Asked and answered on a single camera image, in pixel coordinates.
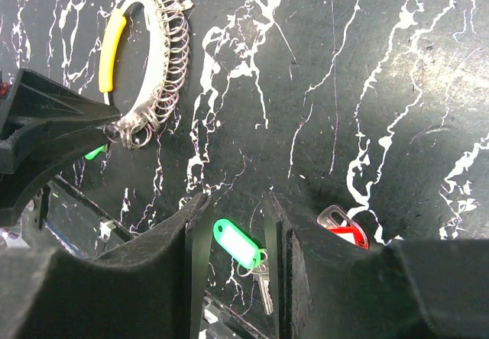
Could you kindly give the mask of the large keyring with yellow grip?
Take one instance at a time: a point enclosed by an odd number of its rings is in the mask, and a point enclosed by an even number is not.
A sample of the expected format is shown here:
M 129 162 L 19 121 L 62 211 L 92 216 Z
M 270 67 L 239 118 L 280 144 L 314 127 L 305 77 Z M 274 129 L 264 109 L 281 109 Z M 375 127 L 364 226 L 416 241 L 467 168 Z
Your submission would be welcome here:
M 149 33 L 149 51 L 144 78 L 134 104 L 112 123 L 123 147 L 134 150 L 145 146 L 173 114 L 180 98 L 190 52 L 189 23 L 185 11 L 190 0 L 125 0 L 110 14 L 99 58 L 98 87 L 109 104 L 114 89 L 114 68 L 118 43 L 131 8 L 143 8 Z

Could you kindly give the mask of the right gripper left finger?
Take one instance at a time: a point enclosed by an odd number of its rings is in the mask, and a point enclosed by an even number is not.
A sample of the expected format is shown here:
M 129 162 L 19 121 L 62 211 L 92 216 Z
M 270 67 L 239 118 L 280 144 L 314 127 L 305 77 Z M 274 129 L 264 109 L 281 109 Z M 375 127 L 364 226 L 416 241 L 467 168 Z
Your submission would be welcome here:
M 3 250 L 3 338 L 196 338 L 213 201 L 176 214 L 97 259 L 61 248 Z

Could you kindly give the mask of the red key tag with key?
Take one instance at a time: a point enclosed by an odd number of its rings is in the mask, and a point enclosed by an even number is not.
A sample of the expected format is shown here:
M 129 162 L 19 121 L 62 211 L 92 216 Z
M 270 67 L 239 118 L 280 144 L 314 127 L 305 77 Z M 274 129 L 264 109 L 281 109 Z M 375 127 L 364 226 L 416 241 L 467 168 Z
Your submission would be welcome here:
M 365 250 L 369 249 L 368 237 L 361 226 L 348 217 L 337 205 L 330 205 L 317 217 L 317 223 L 336 236 Z

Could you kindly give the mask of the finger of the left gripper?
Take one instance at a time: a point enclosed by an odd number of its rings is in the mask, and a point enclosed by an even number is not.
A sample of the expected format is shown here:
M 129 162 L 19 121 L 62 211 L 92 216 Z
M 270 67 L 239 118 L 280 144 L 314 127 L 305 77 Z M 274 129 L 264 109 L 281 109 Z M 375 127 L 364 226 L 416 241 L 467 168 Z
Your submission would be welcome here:
M 1 90 L 1 139 L 15 133 L 63 135 L 96 128 L 121 117 L 113 105 L 85 98 L 31 69 L 18 70 Z
M 93 128 L 58 137 L 37 148 L 14 173 L 1 174 L 1 216 L 20 216 L 56 174 L 106 141 L 102 131 Z

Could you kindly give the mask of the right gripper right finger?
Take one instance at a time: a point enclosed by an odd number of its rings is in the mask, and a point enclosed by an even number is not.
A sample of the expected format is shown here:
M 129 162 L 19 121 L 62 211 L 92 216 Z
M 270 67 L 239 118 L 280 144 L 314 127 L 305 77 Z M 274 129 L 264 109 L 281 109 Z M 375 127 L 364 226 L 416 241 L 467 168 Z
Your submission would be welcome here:
M 285 197 L 263 196 L 278 338 L 486 338 L 488 242 L 365 250 Z

